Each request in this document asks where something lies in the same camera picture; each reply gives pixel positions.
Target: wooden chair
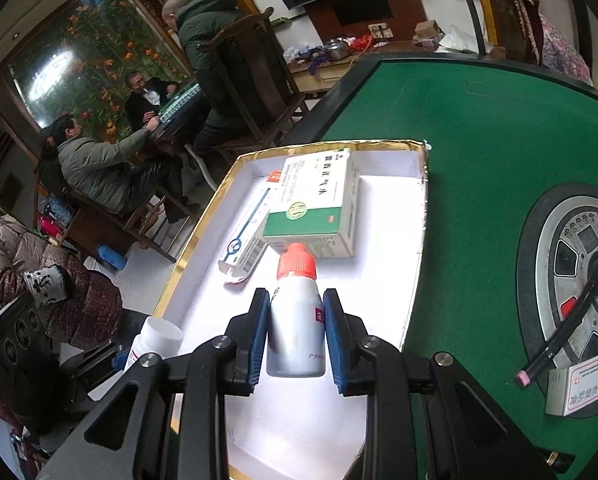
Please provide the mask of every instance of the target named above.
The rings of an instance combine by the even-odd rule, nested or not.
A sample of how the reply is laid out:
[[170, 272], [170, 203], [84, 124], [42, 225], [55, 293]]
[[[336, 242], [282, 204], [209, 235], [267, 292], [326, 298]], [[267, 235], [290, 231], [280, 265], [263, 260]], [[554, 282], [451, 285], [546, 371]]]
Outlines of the wooden chair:
[[[490, 43], [502, 46], [506, 50], [506, 59], [526, 62], [528, 50], [532, 48], [529, 34], [524, 34], [519, 11], [515, 0], [480, 0]], [[474, 0], [466, 0], [477, 37], [479, 54], [486, 55], [483, 32]]]
[[[140, 242], [145, 243], [151, 249], [157, 251], [157, 253], [161, 254], [161, 256], [168, 259], [173, 264], [176, 263], [176, 258], [170, 254], [170, 250], [172, 249], [172, 245], [174, 244], [176, 238], [181, 234], [181, 231], [186, 226], [188, 221], [192, 218], [198, 219], [198, 214], [192, 213], [185, 205], [183, 205], [179, 200], [175, 199], [169, 192], [163, 189], [161, 186], [157, 186], [154, 189], [154, 192], [142, 203], [134, 212], [126, 218], [121, 218], [118, 215], [115, 215], [105, 209], [103, 206], [94, 202], [93, 200], [89, 199], [85, 195], [82, 195], [78, 191], [74, 189], [66, 190], [66, 195], [71, 197], [72, 199], [76, 200], [76, 202], [80, 203], [83, 206], [89, 207], [93, 210], [98, 211], [101, 215], [106, 216], [111, 222], [121, 227], [125, 232], [129, 235], [133, 236]], [[153, 196], [160, 196], [161, 198], [155, 204], [150, 203], [150, 200]], [[178, 209], [180, 209], [183, 213], [187, 215], [186, 221], [181, 224], [178, 232], [172, 238], [167, 249], [164, 249], [160, 244], [156, 242], [156, 238], [159, 235], [159, 232], [163, 228], [167, 221], [163, 221], [159, 227], [156, 229], [152, 236], [148, 236], [146, 233], [149, 231], [150, 226], [147, 223], [147, 219], [155, 213], [155, 211], [161, 207], [161, 205], [166, 201], [170, 200]]]
[[[250, 129], [250, 134], [221, 144], [216, 148], [229, 162], [241, 153], [274, 147], [294, 126], [293, 117], [305, 115], [308, 112], [308, 107], [304, 102], [305, 96], [297, 88], [284, 60], [283, 50], [272, 31], [269, 18], [273, 11], [272, 7], [268, 7], [262, 14], [245, 16], [222, 28], [214, 38], [197, 47], [200, 52], [209, 53], [221, 80]], [[285, 82], [288, 85], [286, 96], [282, 96], [274, 84], [272, 70], [266, 57], [266, 52], [269, 53], [270, 48], [266, 49], [262, 40], [268, 41], [269, 46], [272, 46], [274, 56], [283, 71]], [[230, 76], [232, 67], [221, 55], [221, 47], [229, 41], [235, 41], [241, 50], [252, 74], [256, 93], [272, 117], [272, 122], [264, 127], [259, 127], [256, 124], [242, 97], [251, 94], [253, 89], [237, 88]]]

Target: bald man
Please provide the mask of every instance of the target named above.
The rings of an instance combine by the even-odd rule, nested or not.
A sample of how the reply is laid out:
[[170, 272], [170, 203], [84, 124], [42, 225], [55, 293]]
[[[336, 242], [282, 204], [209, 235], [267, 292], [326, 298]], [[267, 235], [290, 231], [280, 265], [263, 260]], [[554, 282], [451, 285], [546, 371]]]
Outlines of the bald man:
[[[197, 46], [211, 40], [222, 28], [242, 18], [244, 14], [237, 9], [236, 0], [167, 0], [161, 15], [168, 26], [178, 33], [181, 46], [196, 70], [199, 86], [212, 106], [204, 127], [192, 144], [195, 153], [207, 156], [212, 153], [214, 146], [243, 136], [249, 129], [210, 55], [199, 52]], [[268, 48], [267, 37], [261, 39], [266, 58], [272, 65], [275, 83], [278, 82], [277, 86], [283, 97], [287, 93], [283, 71], [274, 51]], [[234, 40], [228, 40], [222, 48], [221, 60], [255, 122], [261, 127], [267, 126], [273, 118], [256, 91], [250, 90], [255, 88], [252, 73]]]

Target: green and white box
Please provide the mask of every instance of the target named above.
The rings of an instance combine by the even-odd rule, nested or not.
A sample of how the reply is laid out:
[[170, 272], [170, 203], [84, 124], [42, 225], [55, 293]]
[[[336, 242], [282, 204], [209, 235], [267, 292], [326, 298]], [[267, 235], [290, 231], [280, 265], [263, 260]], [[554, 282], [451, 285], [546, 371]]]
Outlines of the green and white box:
[[304, 244], [316, 258], [354, 256], [359, 171], [349, 148], [285, 160], [263, 238], [279, 254]]

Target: white pill bottle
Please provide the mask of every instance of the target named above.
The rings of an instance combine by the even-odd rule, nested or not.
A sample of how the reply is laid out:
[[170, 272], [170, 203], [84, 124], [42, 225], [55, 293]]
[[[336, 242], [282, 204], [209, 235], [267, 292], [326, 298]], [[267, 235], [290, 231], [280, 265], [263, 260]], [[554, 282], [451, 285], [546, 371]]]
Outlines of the white pill bottle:
[[273, 377], [321, 377], [326, 372], [326, 325], [314, 256], [303, 244], [290, 244], [279, 258], [276, 278], [266, 371]]
[[160, 317], [147, 317], [141, 327], [141, 332], [135, 336], [132, 342], [124, 372], [139, 357], [149, 352], [159, 354], [162, 359], [174, 357], [181, 348], [182, 341], [183, 332], [178, 326]]

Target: wall socket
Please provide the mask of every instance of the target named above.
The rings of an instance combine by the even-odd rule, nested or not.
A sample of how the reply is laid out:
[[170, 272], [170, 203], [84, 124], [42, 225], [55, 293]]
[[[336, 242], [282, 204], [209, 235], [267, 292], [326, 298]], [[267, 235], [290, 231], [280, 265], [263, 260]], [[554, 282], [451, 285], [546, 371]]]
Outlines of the wall socket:
[[368, 25], [368, 30], [373, 38], [377, 40], [394, 38], [394, 34], [392, 33], [392, 29], [388, 28], [387, 23], [371, 23]]

